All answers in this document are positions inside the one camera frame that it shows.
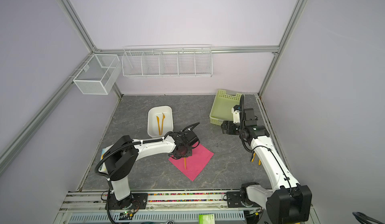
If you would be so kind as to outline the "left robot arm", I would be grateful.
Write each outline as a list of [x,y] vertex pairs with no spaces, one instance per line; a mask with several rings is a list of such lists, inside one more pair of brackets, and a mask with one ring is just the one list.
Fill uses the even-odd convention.
[[181,131],[169,131],[164,136],[153,139],[132,139],[125,135],[109,146],[94,169],[97,175],[105,177],[108,182],[106,209],[132,209],[135,203],[140,208],[145,201],[134,197],[128,180],[135,162],[157,154],[167,154],[174,160],[192,156],[193,149],[200,144],[193,132],[198,125],[197,122]]

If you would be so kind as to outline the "pink paper napkin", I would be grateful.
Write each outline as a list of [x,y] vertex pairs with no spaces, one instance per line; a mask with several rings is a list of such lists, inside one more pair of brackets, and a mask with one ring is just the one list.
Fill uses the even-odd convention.
[[211,151],[204,146],[199,145],[192,150],[192,156],[186,157],[186,168],[184,167],[185,161],[183,158],[175,160],[170,157],[168,160],[189,180],[194,181],[209,163],[213,155],[214,154]]

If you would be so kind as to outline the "orange plastic fork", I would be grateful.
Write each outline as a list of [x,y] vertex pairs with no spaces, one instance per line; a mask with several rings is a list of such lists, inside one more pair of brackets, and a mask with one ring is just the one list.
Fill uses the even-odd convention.
[[165,114],[162,113],[162,123],[161,123],[161,134],[163,135],[163,125],[164,125],[164,119],[165,119]]

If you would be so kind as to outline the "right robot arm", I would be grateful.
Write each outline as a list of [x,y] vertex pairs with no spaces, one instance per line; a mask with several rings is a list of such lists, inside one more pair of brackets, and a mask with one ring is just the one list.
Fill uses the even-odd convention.
[[232,121],[224,121],[222,132],[239,136],[251,160],[258,159],[267,173],[272,189],[256,182],[240,188],[241,201],[246,206],[259,205],[273,224],[296,224],[309,219],[312,192],[301,185],[279,156],[268,130],[257,124],[252,108],[244,107],[245,96],[232,108]]

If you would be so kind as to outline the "orange plastic knife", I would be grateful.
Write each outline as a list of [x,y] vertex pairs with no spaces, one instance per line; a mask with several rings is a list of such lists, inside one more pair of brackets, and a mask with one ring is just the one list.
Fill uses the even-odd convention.
[[160,135],[161,135],[161,128],[160,128],[160,123],[159,123],[160,119],[159,119],[158,116],[156,116],[156,120],[157,120],[158,134],[159,134],[159,136],[160,136]]

